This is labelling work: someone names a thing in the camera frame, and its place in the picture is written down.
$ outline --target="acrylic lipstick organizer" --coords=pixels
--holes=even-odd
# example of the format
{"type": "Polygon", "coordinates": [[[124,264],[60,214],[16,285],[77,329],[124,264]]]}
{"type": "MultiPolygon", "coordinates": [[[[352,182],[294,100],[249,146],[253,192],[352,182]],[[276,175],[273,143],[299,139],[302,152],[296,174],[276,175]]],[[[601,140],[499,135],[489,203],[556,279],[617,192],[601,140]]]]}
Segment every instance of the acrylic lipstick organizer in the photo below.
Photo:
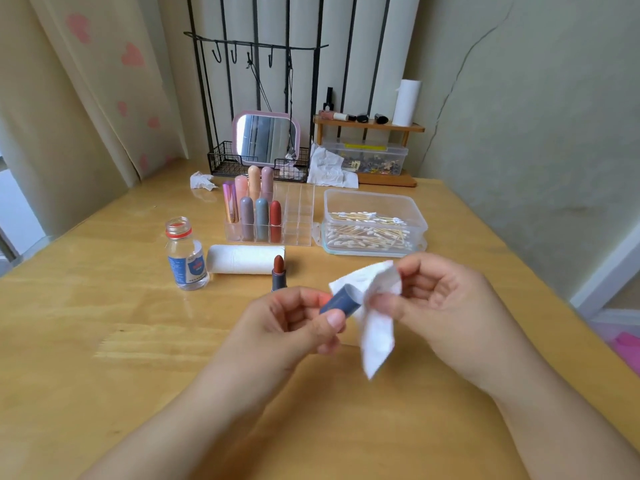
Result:
{"type": "Polygon", "coordinates": [[[229,223],[225,220],[225,235],[228,242],[255,242],[256,244],[284,244],[287,246],[311,246],[311,226],[314,218],[315,186],[309,184],[294,184],[284,182],[273,183],[273,197],[261,195],[271,203],[272,200],[280,202],[282,208],[282,224],[277,226],[280,230],[280,240],[272,240],[277,231],[272,232],[271,225],[253,226],[253,239],[246,240],[243,237],[242,221],[229,223]],[[259,236],[268,236],[267,240],[259,240],[259,236]]]}

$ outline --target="plastic container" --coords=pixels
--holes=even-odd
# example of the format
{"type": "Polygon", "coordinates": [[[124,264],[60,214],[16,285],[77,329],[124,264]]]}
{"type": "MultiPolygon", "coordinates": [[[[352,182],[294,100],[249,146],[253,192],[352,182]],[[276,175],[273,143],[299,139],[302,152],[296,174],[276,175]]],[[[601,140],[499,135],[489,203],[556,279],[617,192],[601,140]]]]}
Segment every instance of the plastic container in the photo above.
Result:
{"type": "Polygon", "coordinates": [[[409,149],[397,143],[348,139],[323,141],[327,150],[344,158],[342,169],[357,173],[400,175],[409,149]]]}
{"type": "Polygon", "coordinates": [[[329,254],[402,257],[427,248],[427,229],[410,197],[328,189],[314,238],[329,254]]]}
{"type": "Polygon", "coordinates": [[[258,244],[286,244],[288,246],[311,246],[311,226],[314,218],[316,188],[308,184],[274,182],[273,195],[262,195],[271,202],[277,200],[282,208],[282,224],[259,228],[253,219],[253,238],[246,239],[242,222],[230,223],[225,219],[225,236],[228,242],[256,242],[258,244]]]}

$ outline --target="curtain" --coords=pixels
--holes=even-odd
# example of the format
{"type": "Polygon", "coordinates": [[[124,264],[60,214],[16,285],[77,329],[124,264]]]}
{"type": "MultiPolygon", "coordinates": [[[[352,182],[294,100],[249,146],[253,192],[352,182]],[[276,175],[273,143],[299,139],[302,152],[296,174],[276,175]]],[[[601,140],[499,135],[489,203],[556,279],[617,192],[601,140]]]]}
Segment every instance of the curtain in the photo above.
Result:
{"type": "Polygon", "coordinates": [[[47,234],[186,156],[160,20],[156,0],[0,0],[0,147],[47,234]]]}

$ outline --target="makeup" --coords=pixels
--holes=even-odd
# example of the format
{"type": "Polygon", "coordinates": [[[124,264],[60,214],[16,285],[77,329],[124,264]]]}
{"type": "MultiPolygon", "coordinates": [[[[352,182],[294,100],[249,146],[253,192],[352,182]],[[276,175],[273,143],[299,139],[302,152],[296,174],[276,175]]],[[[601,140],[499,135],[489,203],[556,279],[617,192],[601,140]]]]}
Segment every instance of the makeup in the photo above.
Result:
{"type": "Polygon", "coordinates": [[[282,240],[282,208],[280,202],[274,200],[269,207],[269,223],[271,224],[271,242],[282,240]]]}
{"type": "Polygon", "coordinates": [[[269,202],[260,197],[255,201],[256,241],[269,241],[269,202]]]}
{"type": "Polygon", "coordinates": [[[260,198],[260,168],[256,165],[249,167],[249,197],[255,202],[260,198]]]}
{"type": "Polygon", "coordinates": [[[270,202],[273,200],[273,168],[263,166],[261,174],[262,183],[260,184],[260,196],[270,202]]]}
{"type": "Polygon", "coordinates": [[[389,122],[389,118],[380,113],[376,113],[373,116],[373,119],[375,120],[377,125],[386,125],[389,122]]]}
{"type": "Polygon", "coordinates": [[[253,241],[253,201],[251,197],[242,197],[240,200],[240,217],[242,219],[243,241],[253,241]]]}
{"type": "Polygon", "coordinates": [[[325,120],[339,120],[339,121],[355,121],[356,117],[350,114],[344,114],[342,112],[335,111],[320,111],[318,115],[325,120]]]}
{"type": "Polygon", "coordinates": [[[271,291],[281,290],[287,287],[287,270],[284,269],[284,259],[278,255],[273,260],[271,272],[271,291]]]}
{"type": "Polygon", "coordinates": [[[354,314],[354,312],[362,306],[362,293],[353,285],[345,285],[338,293],[327,302],[325,306],[320,308],[320,313],[323,314],[329,310],[342,310],[344,315],[348,318],[354,314]]]}
{"type": "Polygon", "coordinates": [[[323,111],[333,111],[333,88],[326,88],[326,101],[322,104],[323,111]]]}
{"type": "Polygon", "coordinates": [[[222,192],[225,196],[225,210],[227,211],[227,222],[235,224],[238,222],[238,208],[236,201],[236,186],[233,182],[222,184],[222,192]]]}
{"type": "Polygon", "coordinates": [[[242,197],[245,197],[249,191],[249,182],[246,175],[238,175],[235,179],[236,183],[236,202],[240,202],[242,197]]]}

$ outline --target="paper towel roll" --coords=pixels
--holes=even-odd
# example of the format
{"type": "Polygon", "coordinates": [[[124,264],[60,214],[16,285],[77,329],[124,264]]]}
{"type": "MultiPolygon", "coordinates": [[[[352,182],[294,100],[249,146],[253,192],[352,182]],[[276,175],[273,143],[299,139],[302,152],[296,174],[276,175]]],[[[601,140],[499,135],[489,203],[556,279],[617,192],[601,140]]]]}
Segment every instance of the paper towel roll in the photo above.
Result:
{"type": "Polygon", "coordinates": [[[420,92],[420,80],[403,79],[398,88],[398,99],[396,100],[396,110],[394,111],[393,124],[396,126],[411,126],[413,123],[413,112],[415,104],[418,102],[420,92]]]}
{"type": "Polygon", "coordinates": [[[231,246],[216,244],[207,253],[207,271],[220,274],[271,274],[284,246],[231,246]]]}

